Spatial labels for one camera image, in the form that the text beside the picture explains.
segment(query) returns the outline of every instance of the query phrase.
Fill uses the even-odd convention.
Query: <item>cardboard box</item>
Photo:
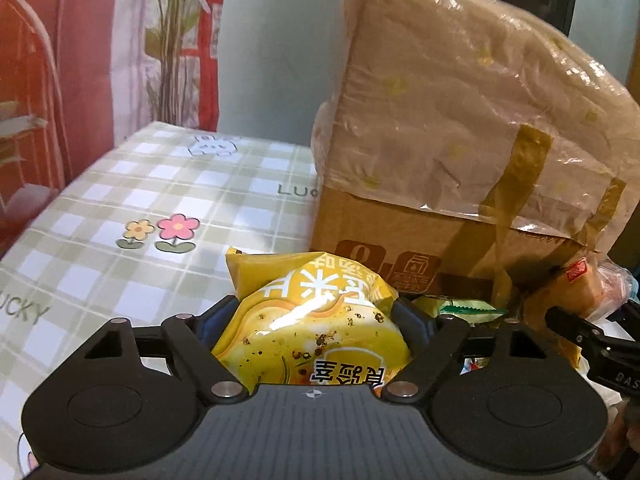
[[[405,292],[488,300],[493,282],[499,306],[506,282],[610,249],[640,198],[640,108],[602,65],[497,0],[344,13],[344,73],[312,135],[313,250]]]

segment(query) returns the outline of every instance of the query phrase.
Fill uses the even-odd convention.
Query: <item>snack package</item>
[[[438,314],[453,314],[469,324],[489,323],[504,316],[507,311],[492,307],[480,300],[453,300],[436,296],[420,296],[414,305],[431,317]]]
[[[363,265],[327,253],[234,250],[226,263],[240,306],[212,353],[249,391],[368,383],[379,394],[409,362],[388,318],[398,294]]]
[[[628,301],[633,284],[634,278],[628,270],[608,259],[598,262],[592,253],[572,263],[531,294],[524,302],[524,321],[545,335],[577,368],[580,349],[546,327],[546,311],[552,306],[561,306],[594,323]]]

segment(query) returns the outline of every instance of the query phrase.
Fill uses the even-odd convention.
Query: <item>yellow snack bag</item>
[[[249,391],[257,383],[369,383],[379,393],[409,362],[388,318],[398,294],[362,264],[233,249],[226,264],[241,302],[212,353]]]

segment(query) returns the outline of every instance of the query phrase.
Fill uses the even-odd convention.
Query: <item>checkered tablecloth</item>
[[[65,189],[0,262],[0,479],[25,467],[24,401],[81,342],[112,317],[158,324],[233,293],[229,245],[307,250],[317,193],[308,148],[162,123]]]

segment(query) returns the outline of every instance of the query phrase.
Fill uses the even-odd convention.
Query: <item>white wall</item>
[[[220,132],[309,144],[332,91],[340,8],[341,0],[225,0]]]
[[[639,13],[640,0],[575,0],[569,38],[624,83]]]

